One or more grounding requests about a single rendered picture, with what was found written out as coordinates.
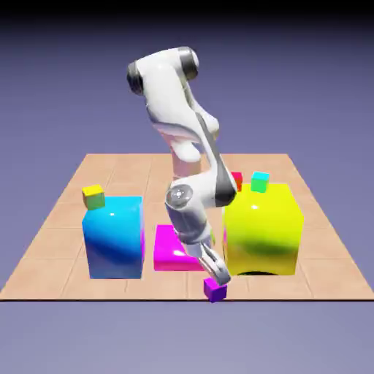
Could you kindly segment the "large yellow box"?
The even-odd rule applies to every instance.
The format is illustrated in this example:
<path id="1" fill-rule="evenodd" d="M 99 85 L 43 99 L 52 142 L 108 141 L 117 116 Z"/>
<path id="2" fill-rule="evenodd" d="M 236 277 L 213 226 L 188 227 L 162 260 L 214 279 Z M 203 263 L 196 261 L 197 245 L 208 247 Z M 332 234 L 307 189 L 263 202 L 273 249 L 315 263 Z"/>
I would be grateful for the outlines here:
<path id="1" fill-rule="evenodd" d="M 288 185 L 264 193 L 242 186 L 223 212 L 224 258 L 231 275 L 293 275 L 304 216 Z"/>

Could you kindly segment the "small cyan cube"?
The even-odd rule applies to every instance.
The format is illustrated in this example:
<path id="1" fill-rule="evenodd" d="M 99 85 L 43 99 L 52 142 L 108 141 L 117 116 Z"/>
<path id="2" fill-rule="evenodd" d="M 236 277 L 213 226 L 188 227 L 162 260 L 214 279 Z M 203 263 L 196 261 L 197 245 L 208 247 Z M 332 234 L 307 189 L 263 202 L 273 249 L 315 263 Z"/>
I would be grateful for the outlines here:
<path id="1" fill-rule="evenodd" d="M 269 173 L 255 171 L 251 176 L 251 191 L 265 193 L 269 179 Z"/>

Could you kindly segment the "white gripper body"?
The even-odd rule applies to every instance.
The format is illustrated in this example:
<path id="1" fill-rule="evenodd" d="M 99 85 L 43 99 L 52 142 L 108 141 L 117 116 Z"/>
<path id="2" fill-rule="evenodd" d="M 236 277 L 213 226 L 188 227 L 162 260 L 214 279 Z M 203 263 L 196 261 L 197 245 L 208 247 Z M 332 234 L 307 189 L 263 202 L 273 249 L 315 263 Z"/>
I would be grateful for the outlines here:
<path id="1" fill-rule="evenodd" d="M 200 243 L 202 255 L 199 262 L 219 286 L 226 285 L 231 280 L 224 260 L 206 243 Z"/>

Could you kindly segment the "small purple cube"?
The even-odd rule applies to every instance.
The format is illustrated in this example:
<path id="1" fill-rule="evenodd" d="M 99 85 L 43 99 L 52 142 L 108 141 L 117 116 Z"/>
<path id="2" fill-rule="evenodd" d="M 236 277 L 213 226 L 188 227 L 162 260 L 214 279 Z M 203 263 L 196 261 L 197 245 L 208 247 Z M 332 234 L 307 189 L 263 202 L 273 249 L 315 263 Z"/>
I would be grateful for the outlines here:
<path id="1" fill-rule="evenodd" d="M 227 285 L 220 286 L 213 278 L 205 278 L 203 286 L 204 294 L 210 302 L 221 301 L 227 296 Z"/>

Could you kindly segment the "large magenta box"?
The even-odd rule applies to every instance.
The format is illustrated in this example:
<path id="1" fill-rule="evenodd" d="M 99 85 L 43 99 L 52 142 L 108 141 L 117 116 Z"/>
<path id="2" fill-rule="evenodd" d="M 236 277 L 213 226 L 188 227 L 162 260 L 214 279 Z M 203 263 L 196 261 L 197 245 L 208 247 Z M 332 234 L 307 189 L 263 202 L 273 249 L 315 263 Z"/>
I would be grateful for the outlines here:
<path id="1" fill-rule="evenodd" d="M 153 246 L 153 268 L 155 271 L 203 271 L 198 259 L 189 256 L 174 228 L 169 224 L 159 224 Z"/>

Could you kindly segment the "large blue box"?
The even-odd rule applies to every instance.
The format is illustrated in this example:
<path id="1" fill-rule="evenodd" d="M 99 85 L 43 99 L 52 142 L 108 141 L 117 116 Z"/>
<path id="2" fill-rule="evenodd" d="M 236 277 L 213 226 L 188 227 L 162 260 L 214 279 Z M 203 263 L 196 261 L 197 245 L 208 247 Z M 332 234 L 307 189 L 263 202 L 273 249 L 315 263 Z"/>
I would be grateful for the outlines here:
<path id="1" fill-rule="evenodd" d="M 83 236 L 92 279 L 140 279 L 145 259 L 141 196 L 107 196 L 84 216 Z"/>

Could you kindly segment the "small yellow cube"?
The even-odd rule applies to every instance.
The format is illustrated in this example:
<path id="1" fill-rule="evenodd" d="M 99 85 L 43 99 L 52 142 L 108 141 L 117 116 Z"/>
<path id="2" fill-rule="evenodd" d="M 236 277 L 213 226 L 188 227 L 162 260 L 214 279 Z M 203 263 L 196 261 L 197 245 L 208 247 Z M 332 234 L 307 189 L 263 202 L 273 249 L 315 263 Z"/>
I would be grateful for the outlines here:
<path id="1" fill-rule="evenodd" d="M 104 190 L 99 184 L 82 188 L 82 194 L 87 210 L 96 210 L 105 206 Z"/>

